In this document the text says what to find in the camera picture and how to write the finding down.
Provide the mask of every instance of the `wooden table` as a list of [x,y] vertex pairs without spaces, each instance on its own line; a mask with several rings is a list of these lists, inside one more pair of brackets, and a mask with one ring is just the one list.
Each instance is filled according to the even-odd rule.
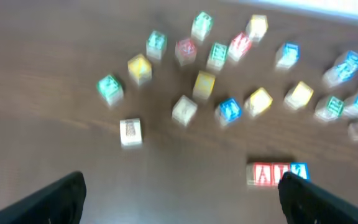
[[[209,12],[215,24],[196,63],[180,70],[175,41],[188,37],[193,18]],[[191,95],[213,42],[228,43],[252,14],[269,30],[238,66],[226,65],[212,100],[184,130],[171,121],[181,95]],[[138,90],[127,61],[145,53],[153,29],[168,35],[153,82]],[[301,47],[288,74],[273,70],[286,40]],[[358,144],[346,120],[323,126],[313,108],[327,94],[345,98],[353,81],[328,92],[321,76],[341,53],[358,51],[358,27],[243,4],[214,1],[0,0],[0,209],[81,170],[88,195],[82,223],[285,223],[278,192],[246,186],[247,161],[308,162],[311,179],[358,206]],[[117,75],[125,100],[108,110],[96,82]],[[289,113],[283,97],[303,80],[315,94],[304,111]],[[243,103],[257,87],[273,96],[257,120],[227,130],[214,106],[229,96]],[[119,120],[140,118],[141,150],[123,151]]]

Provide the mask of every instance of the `green block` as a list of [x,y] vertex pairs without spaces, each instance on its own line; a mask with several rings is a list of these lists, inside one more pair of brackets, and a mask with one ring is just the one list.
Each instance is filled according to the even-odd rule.
[[213,60],[220,60],[225,62],[227,57],[227,46],[219,43],[215,43],[212,46],[211,52],[209,53],[209,56]]
[[212,25],[214,24],[214,19],[205,12],[201,12],[195,19],[194,19],[194,26],[198,30],[202,31],[210,31],[212,29]]
[[162,50],[167,44],[167,36],[158,32],[153,31],[147,40],[147,45],[152,48]]
[[98,82],[96,88],[100,95],[108,100],[121,89],[121,84],[112,75],[108,75]]
[[342,100],[332,96],[326,105],[326,109],[330,111],[335,116],[340,116],[342,114],[345,104]]

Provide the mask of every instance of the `table surface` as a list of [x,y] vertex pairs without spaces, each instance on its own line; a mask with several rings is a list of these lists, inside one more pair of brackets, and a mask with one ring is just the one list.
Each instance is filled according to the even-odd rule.
[[[194,65],[179,69],[175,41],[190,35],[193,18],[209,12],[215,23]],[[183,129],[173,105],[191,96],[213,42],[227,44],[252,14],[269,29],[239,65],[226,64],[211,100]],[[153,81],[140,90],[127,61],[145,53],[153,29],[168,35]],[[299,43],[301,59],[287,74],[274,72],[275,52]],[[276,190],[246,186],[249,161],[303,161],[311,180],[358,206],[358,144],[347,120],[313,119],[328,94],[346,98],[357,76],[334,91],[321,76],[347,50],[358,52],[358,26],[244,4],[174,0],[0,1],[0,209],[74,170],[88,188],[82,223],[285,223]],[[109,110],[95,84],[113,73],[125,98]],[[285,93],[298,81],[314,89],[305,110],[289,113]],[[222,130],[214,106],[231,96],[243,103],[258,87],[271,109]],[[142,149],[123,151],[119,120],[140,118]]]

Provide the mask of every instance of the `yellow block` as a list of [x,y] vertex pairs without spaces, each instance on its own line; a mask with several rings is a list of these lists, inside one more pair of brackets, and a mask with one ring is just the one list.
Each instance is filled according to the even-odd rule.
[[259,113],[266,110],[272,104],[273,98],[264,88],[259,88],[250,97],[250,104]]
[[139,54],[128,61],[128,69],[137,78],[141,78],[143,74],[148,74],[151,71],[152,66],[142,54]]
[[251,30],[257,33],[264,33],[267,30],[267,17],[265,15],[252,15],[251,20]]
[[195,88],[205,92],[207,95],[211,94],[215,84],[215,76],[206,72],[199,72]]
[[313,89],[306,85],[304,82],[299,82],[292,93],[292,100],[307,104],[313,95]]

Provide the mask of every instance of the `brown tabletop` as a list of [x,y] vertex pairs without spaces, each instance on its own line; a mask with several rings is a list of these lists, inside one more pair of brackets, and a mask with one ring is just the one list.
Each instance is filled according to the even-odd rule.
[[[196,63],[180,70],[175,41],[190,35],[200,10],[215,23]],[[211,100],[183,129],[171,120],[174,103],[191,96],[213,42],[228,44],[252,14],[269,29],[237,66],[225,65]],[[127,61],[145,53],[153,29],[168,35],[153,81],[140,90]],[[299,43],[301,59],[287,74],[273,70],[284,41]],[[358,144],[349,121],[313,119],[317,101],[356,92],[358,72],[334,91],[321,76],[347,50],[358,52],[358,26],[214,1],[0,1],[0,209],[73,170],[84,173],[88,195],[82,223],[285,223],[277,190],[249,190],[246,163],[290,159],[309,164],[311,180],[358,206]],[[125,98],[114,110],[95,85],[113,73]],[[298,81],[315,91],[299,113],[283,108]],[[271,109],[243,116],[226,130],[213,111],[229,96],[243,104],[264,87]],[[119,120],[140,118],[142,149],[123,151]]]

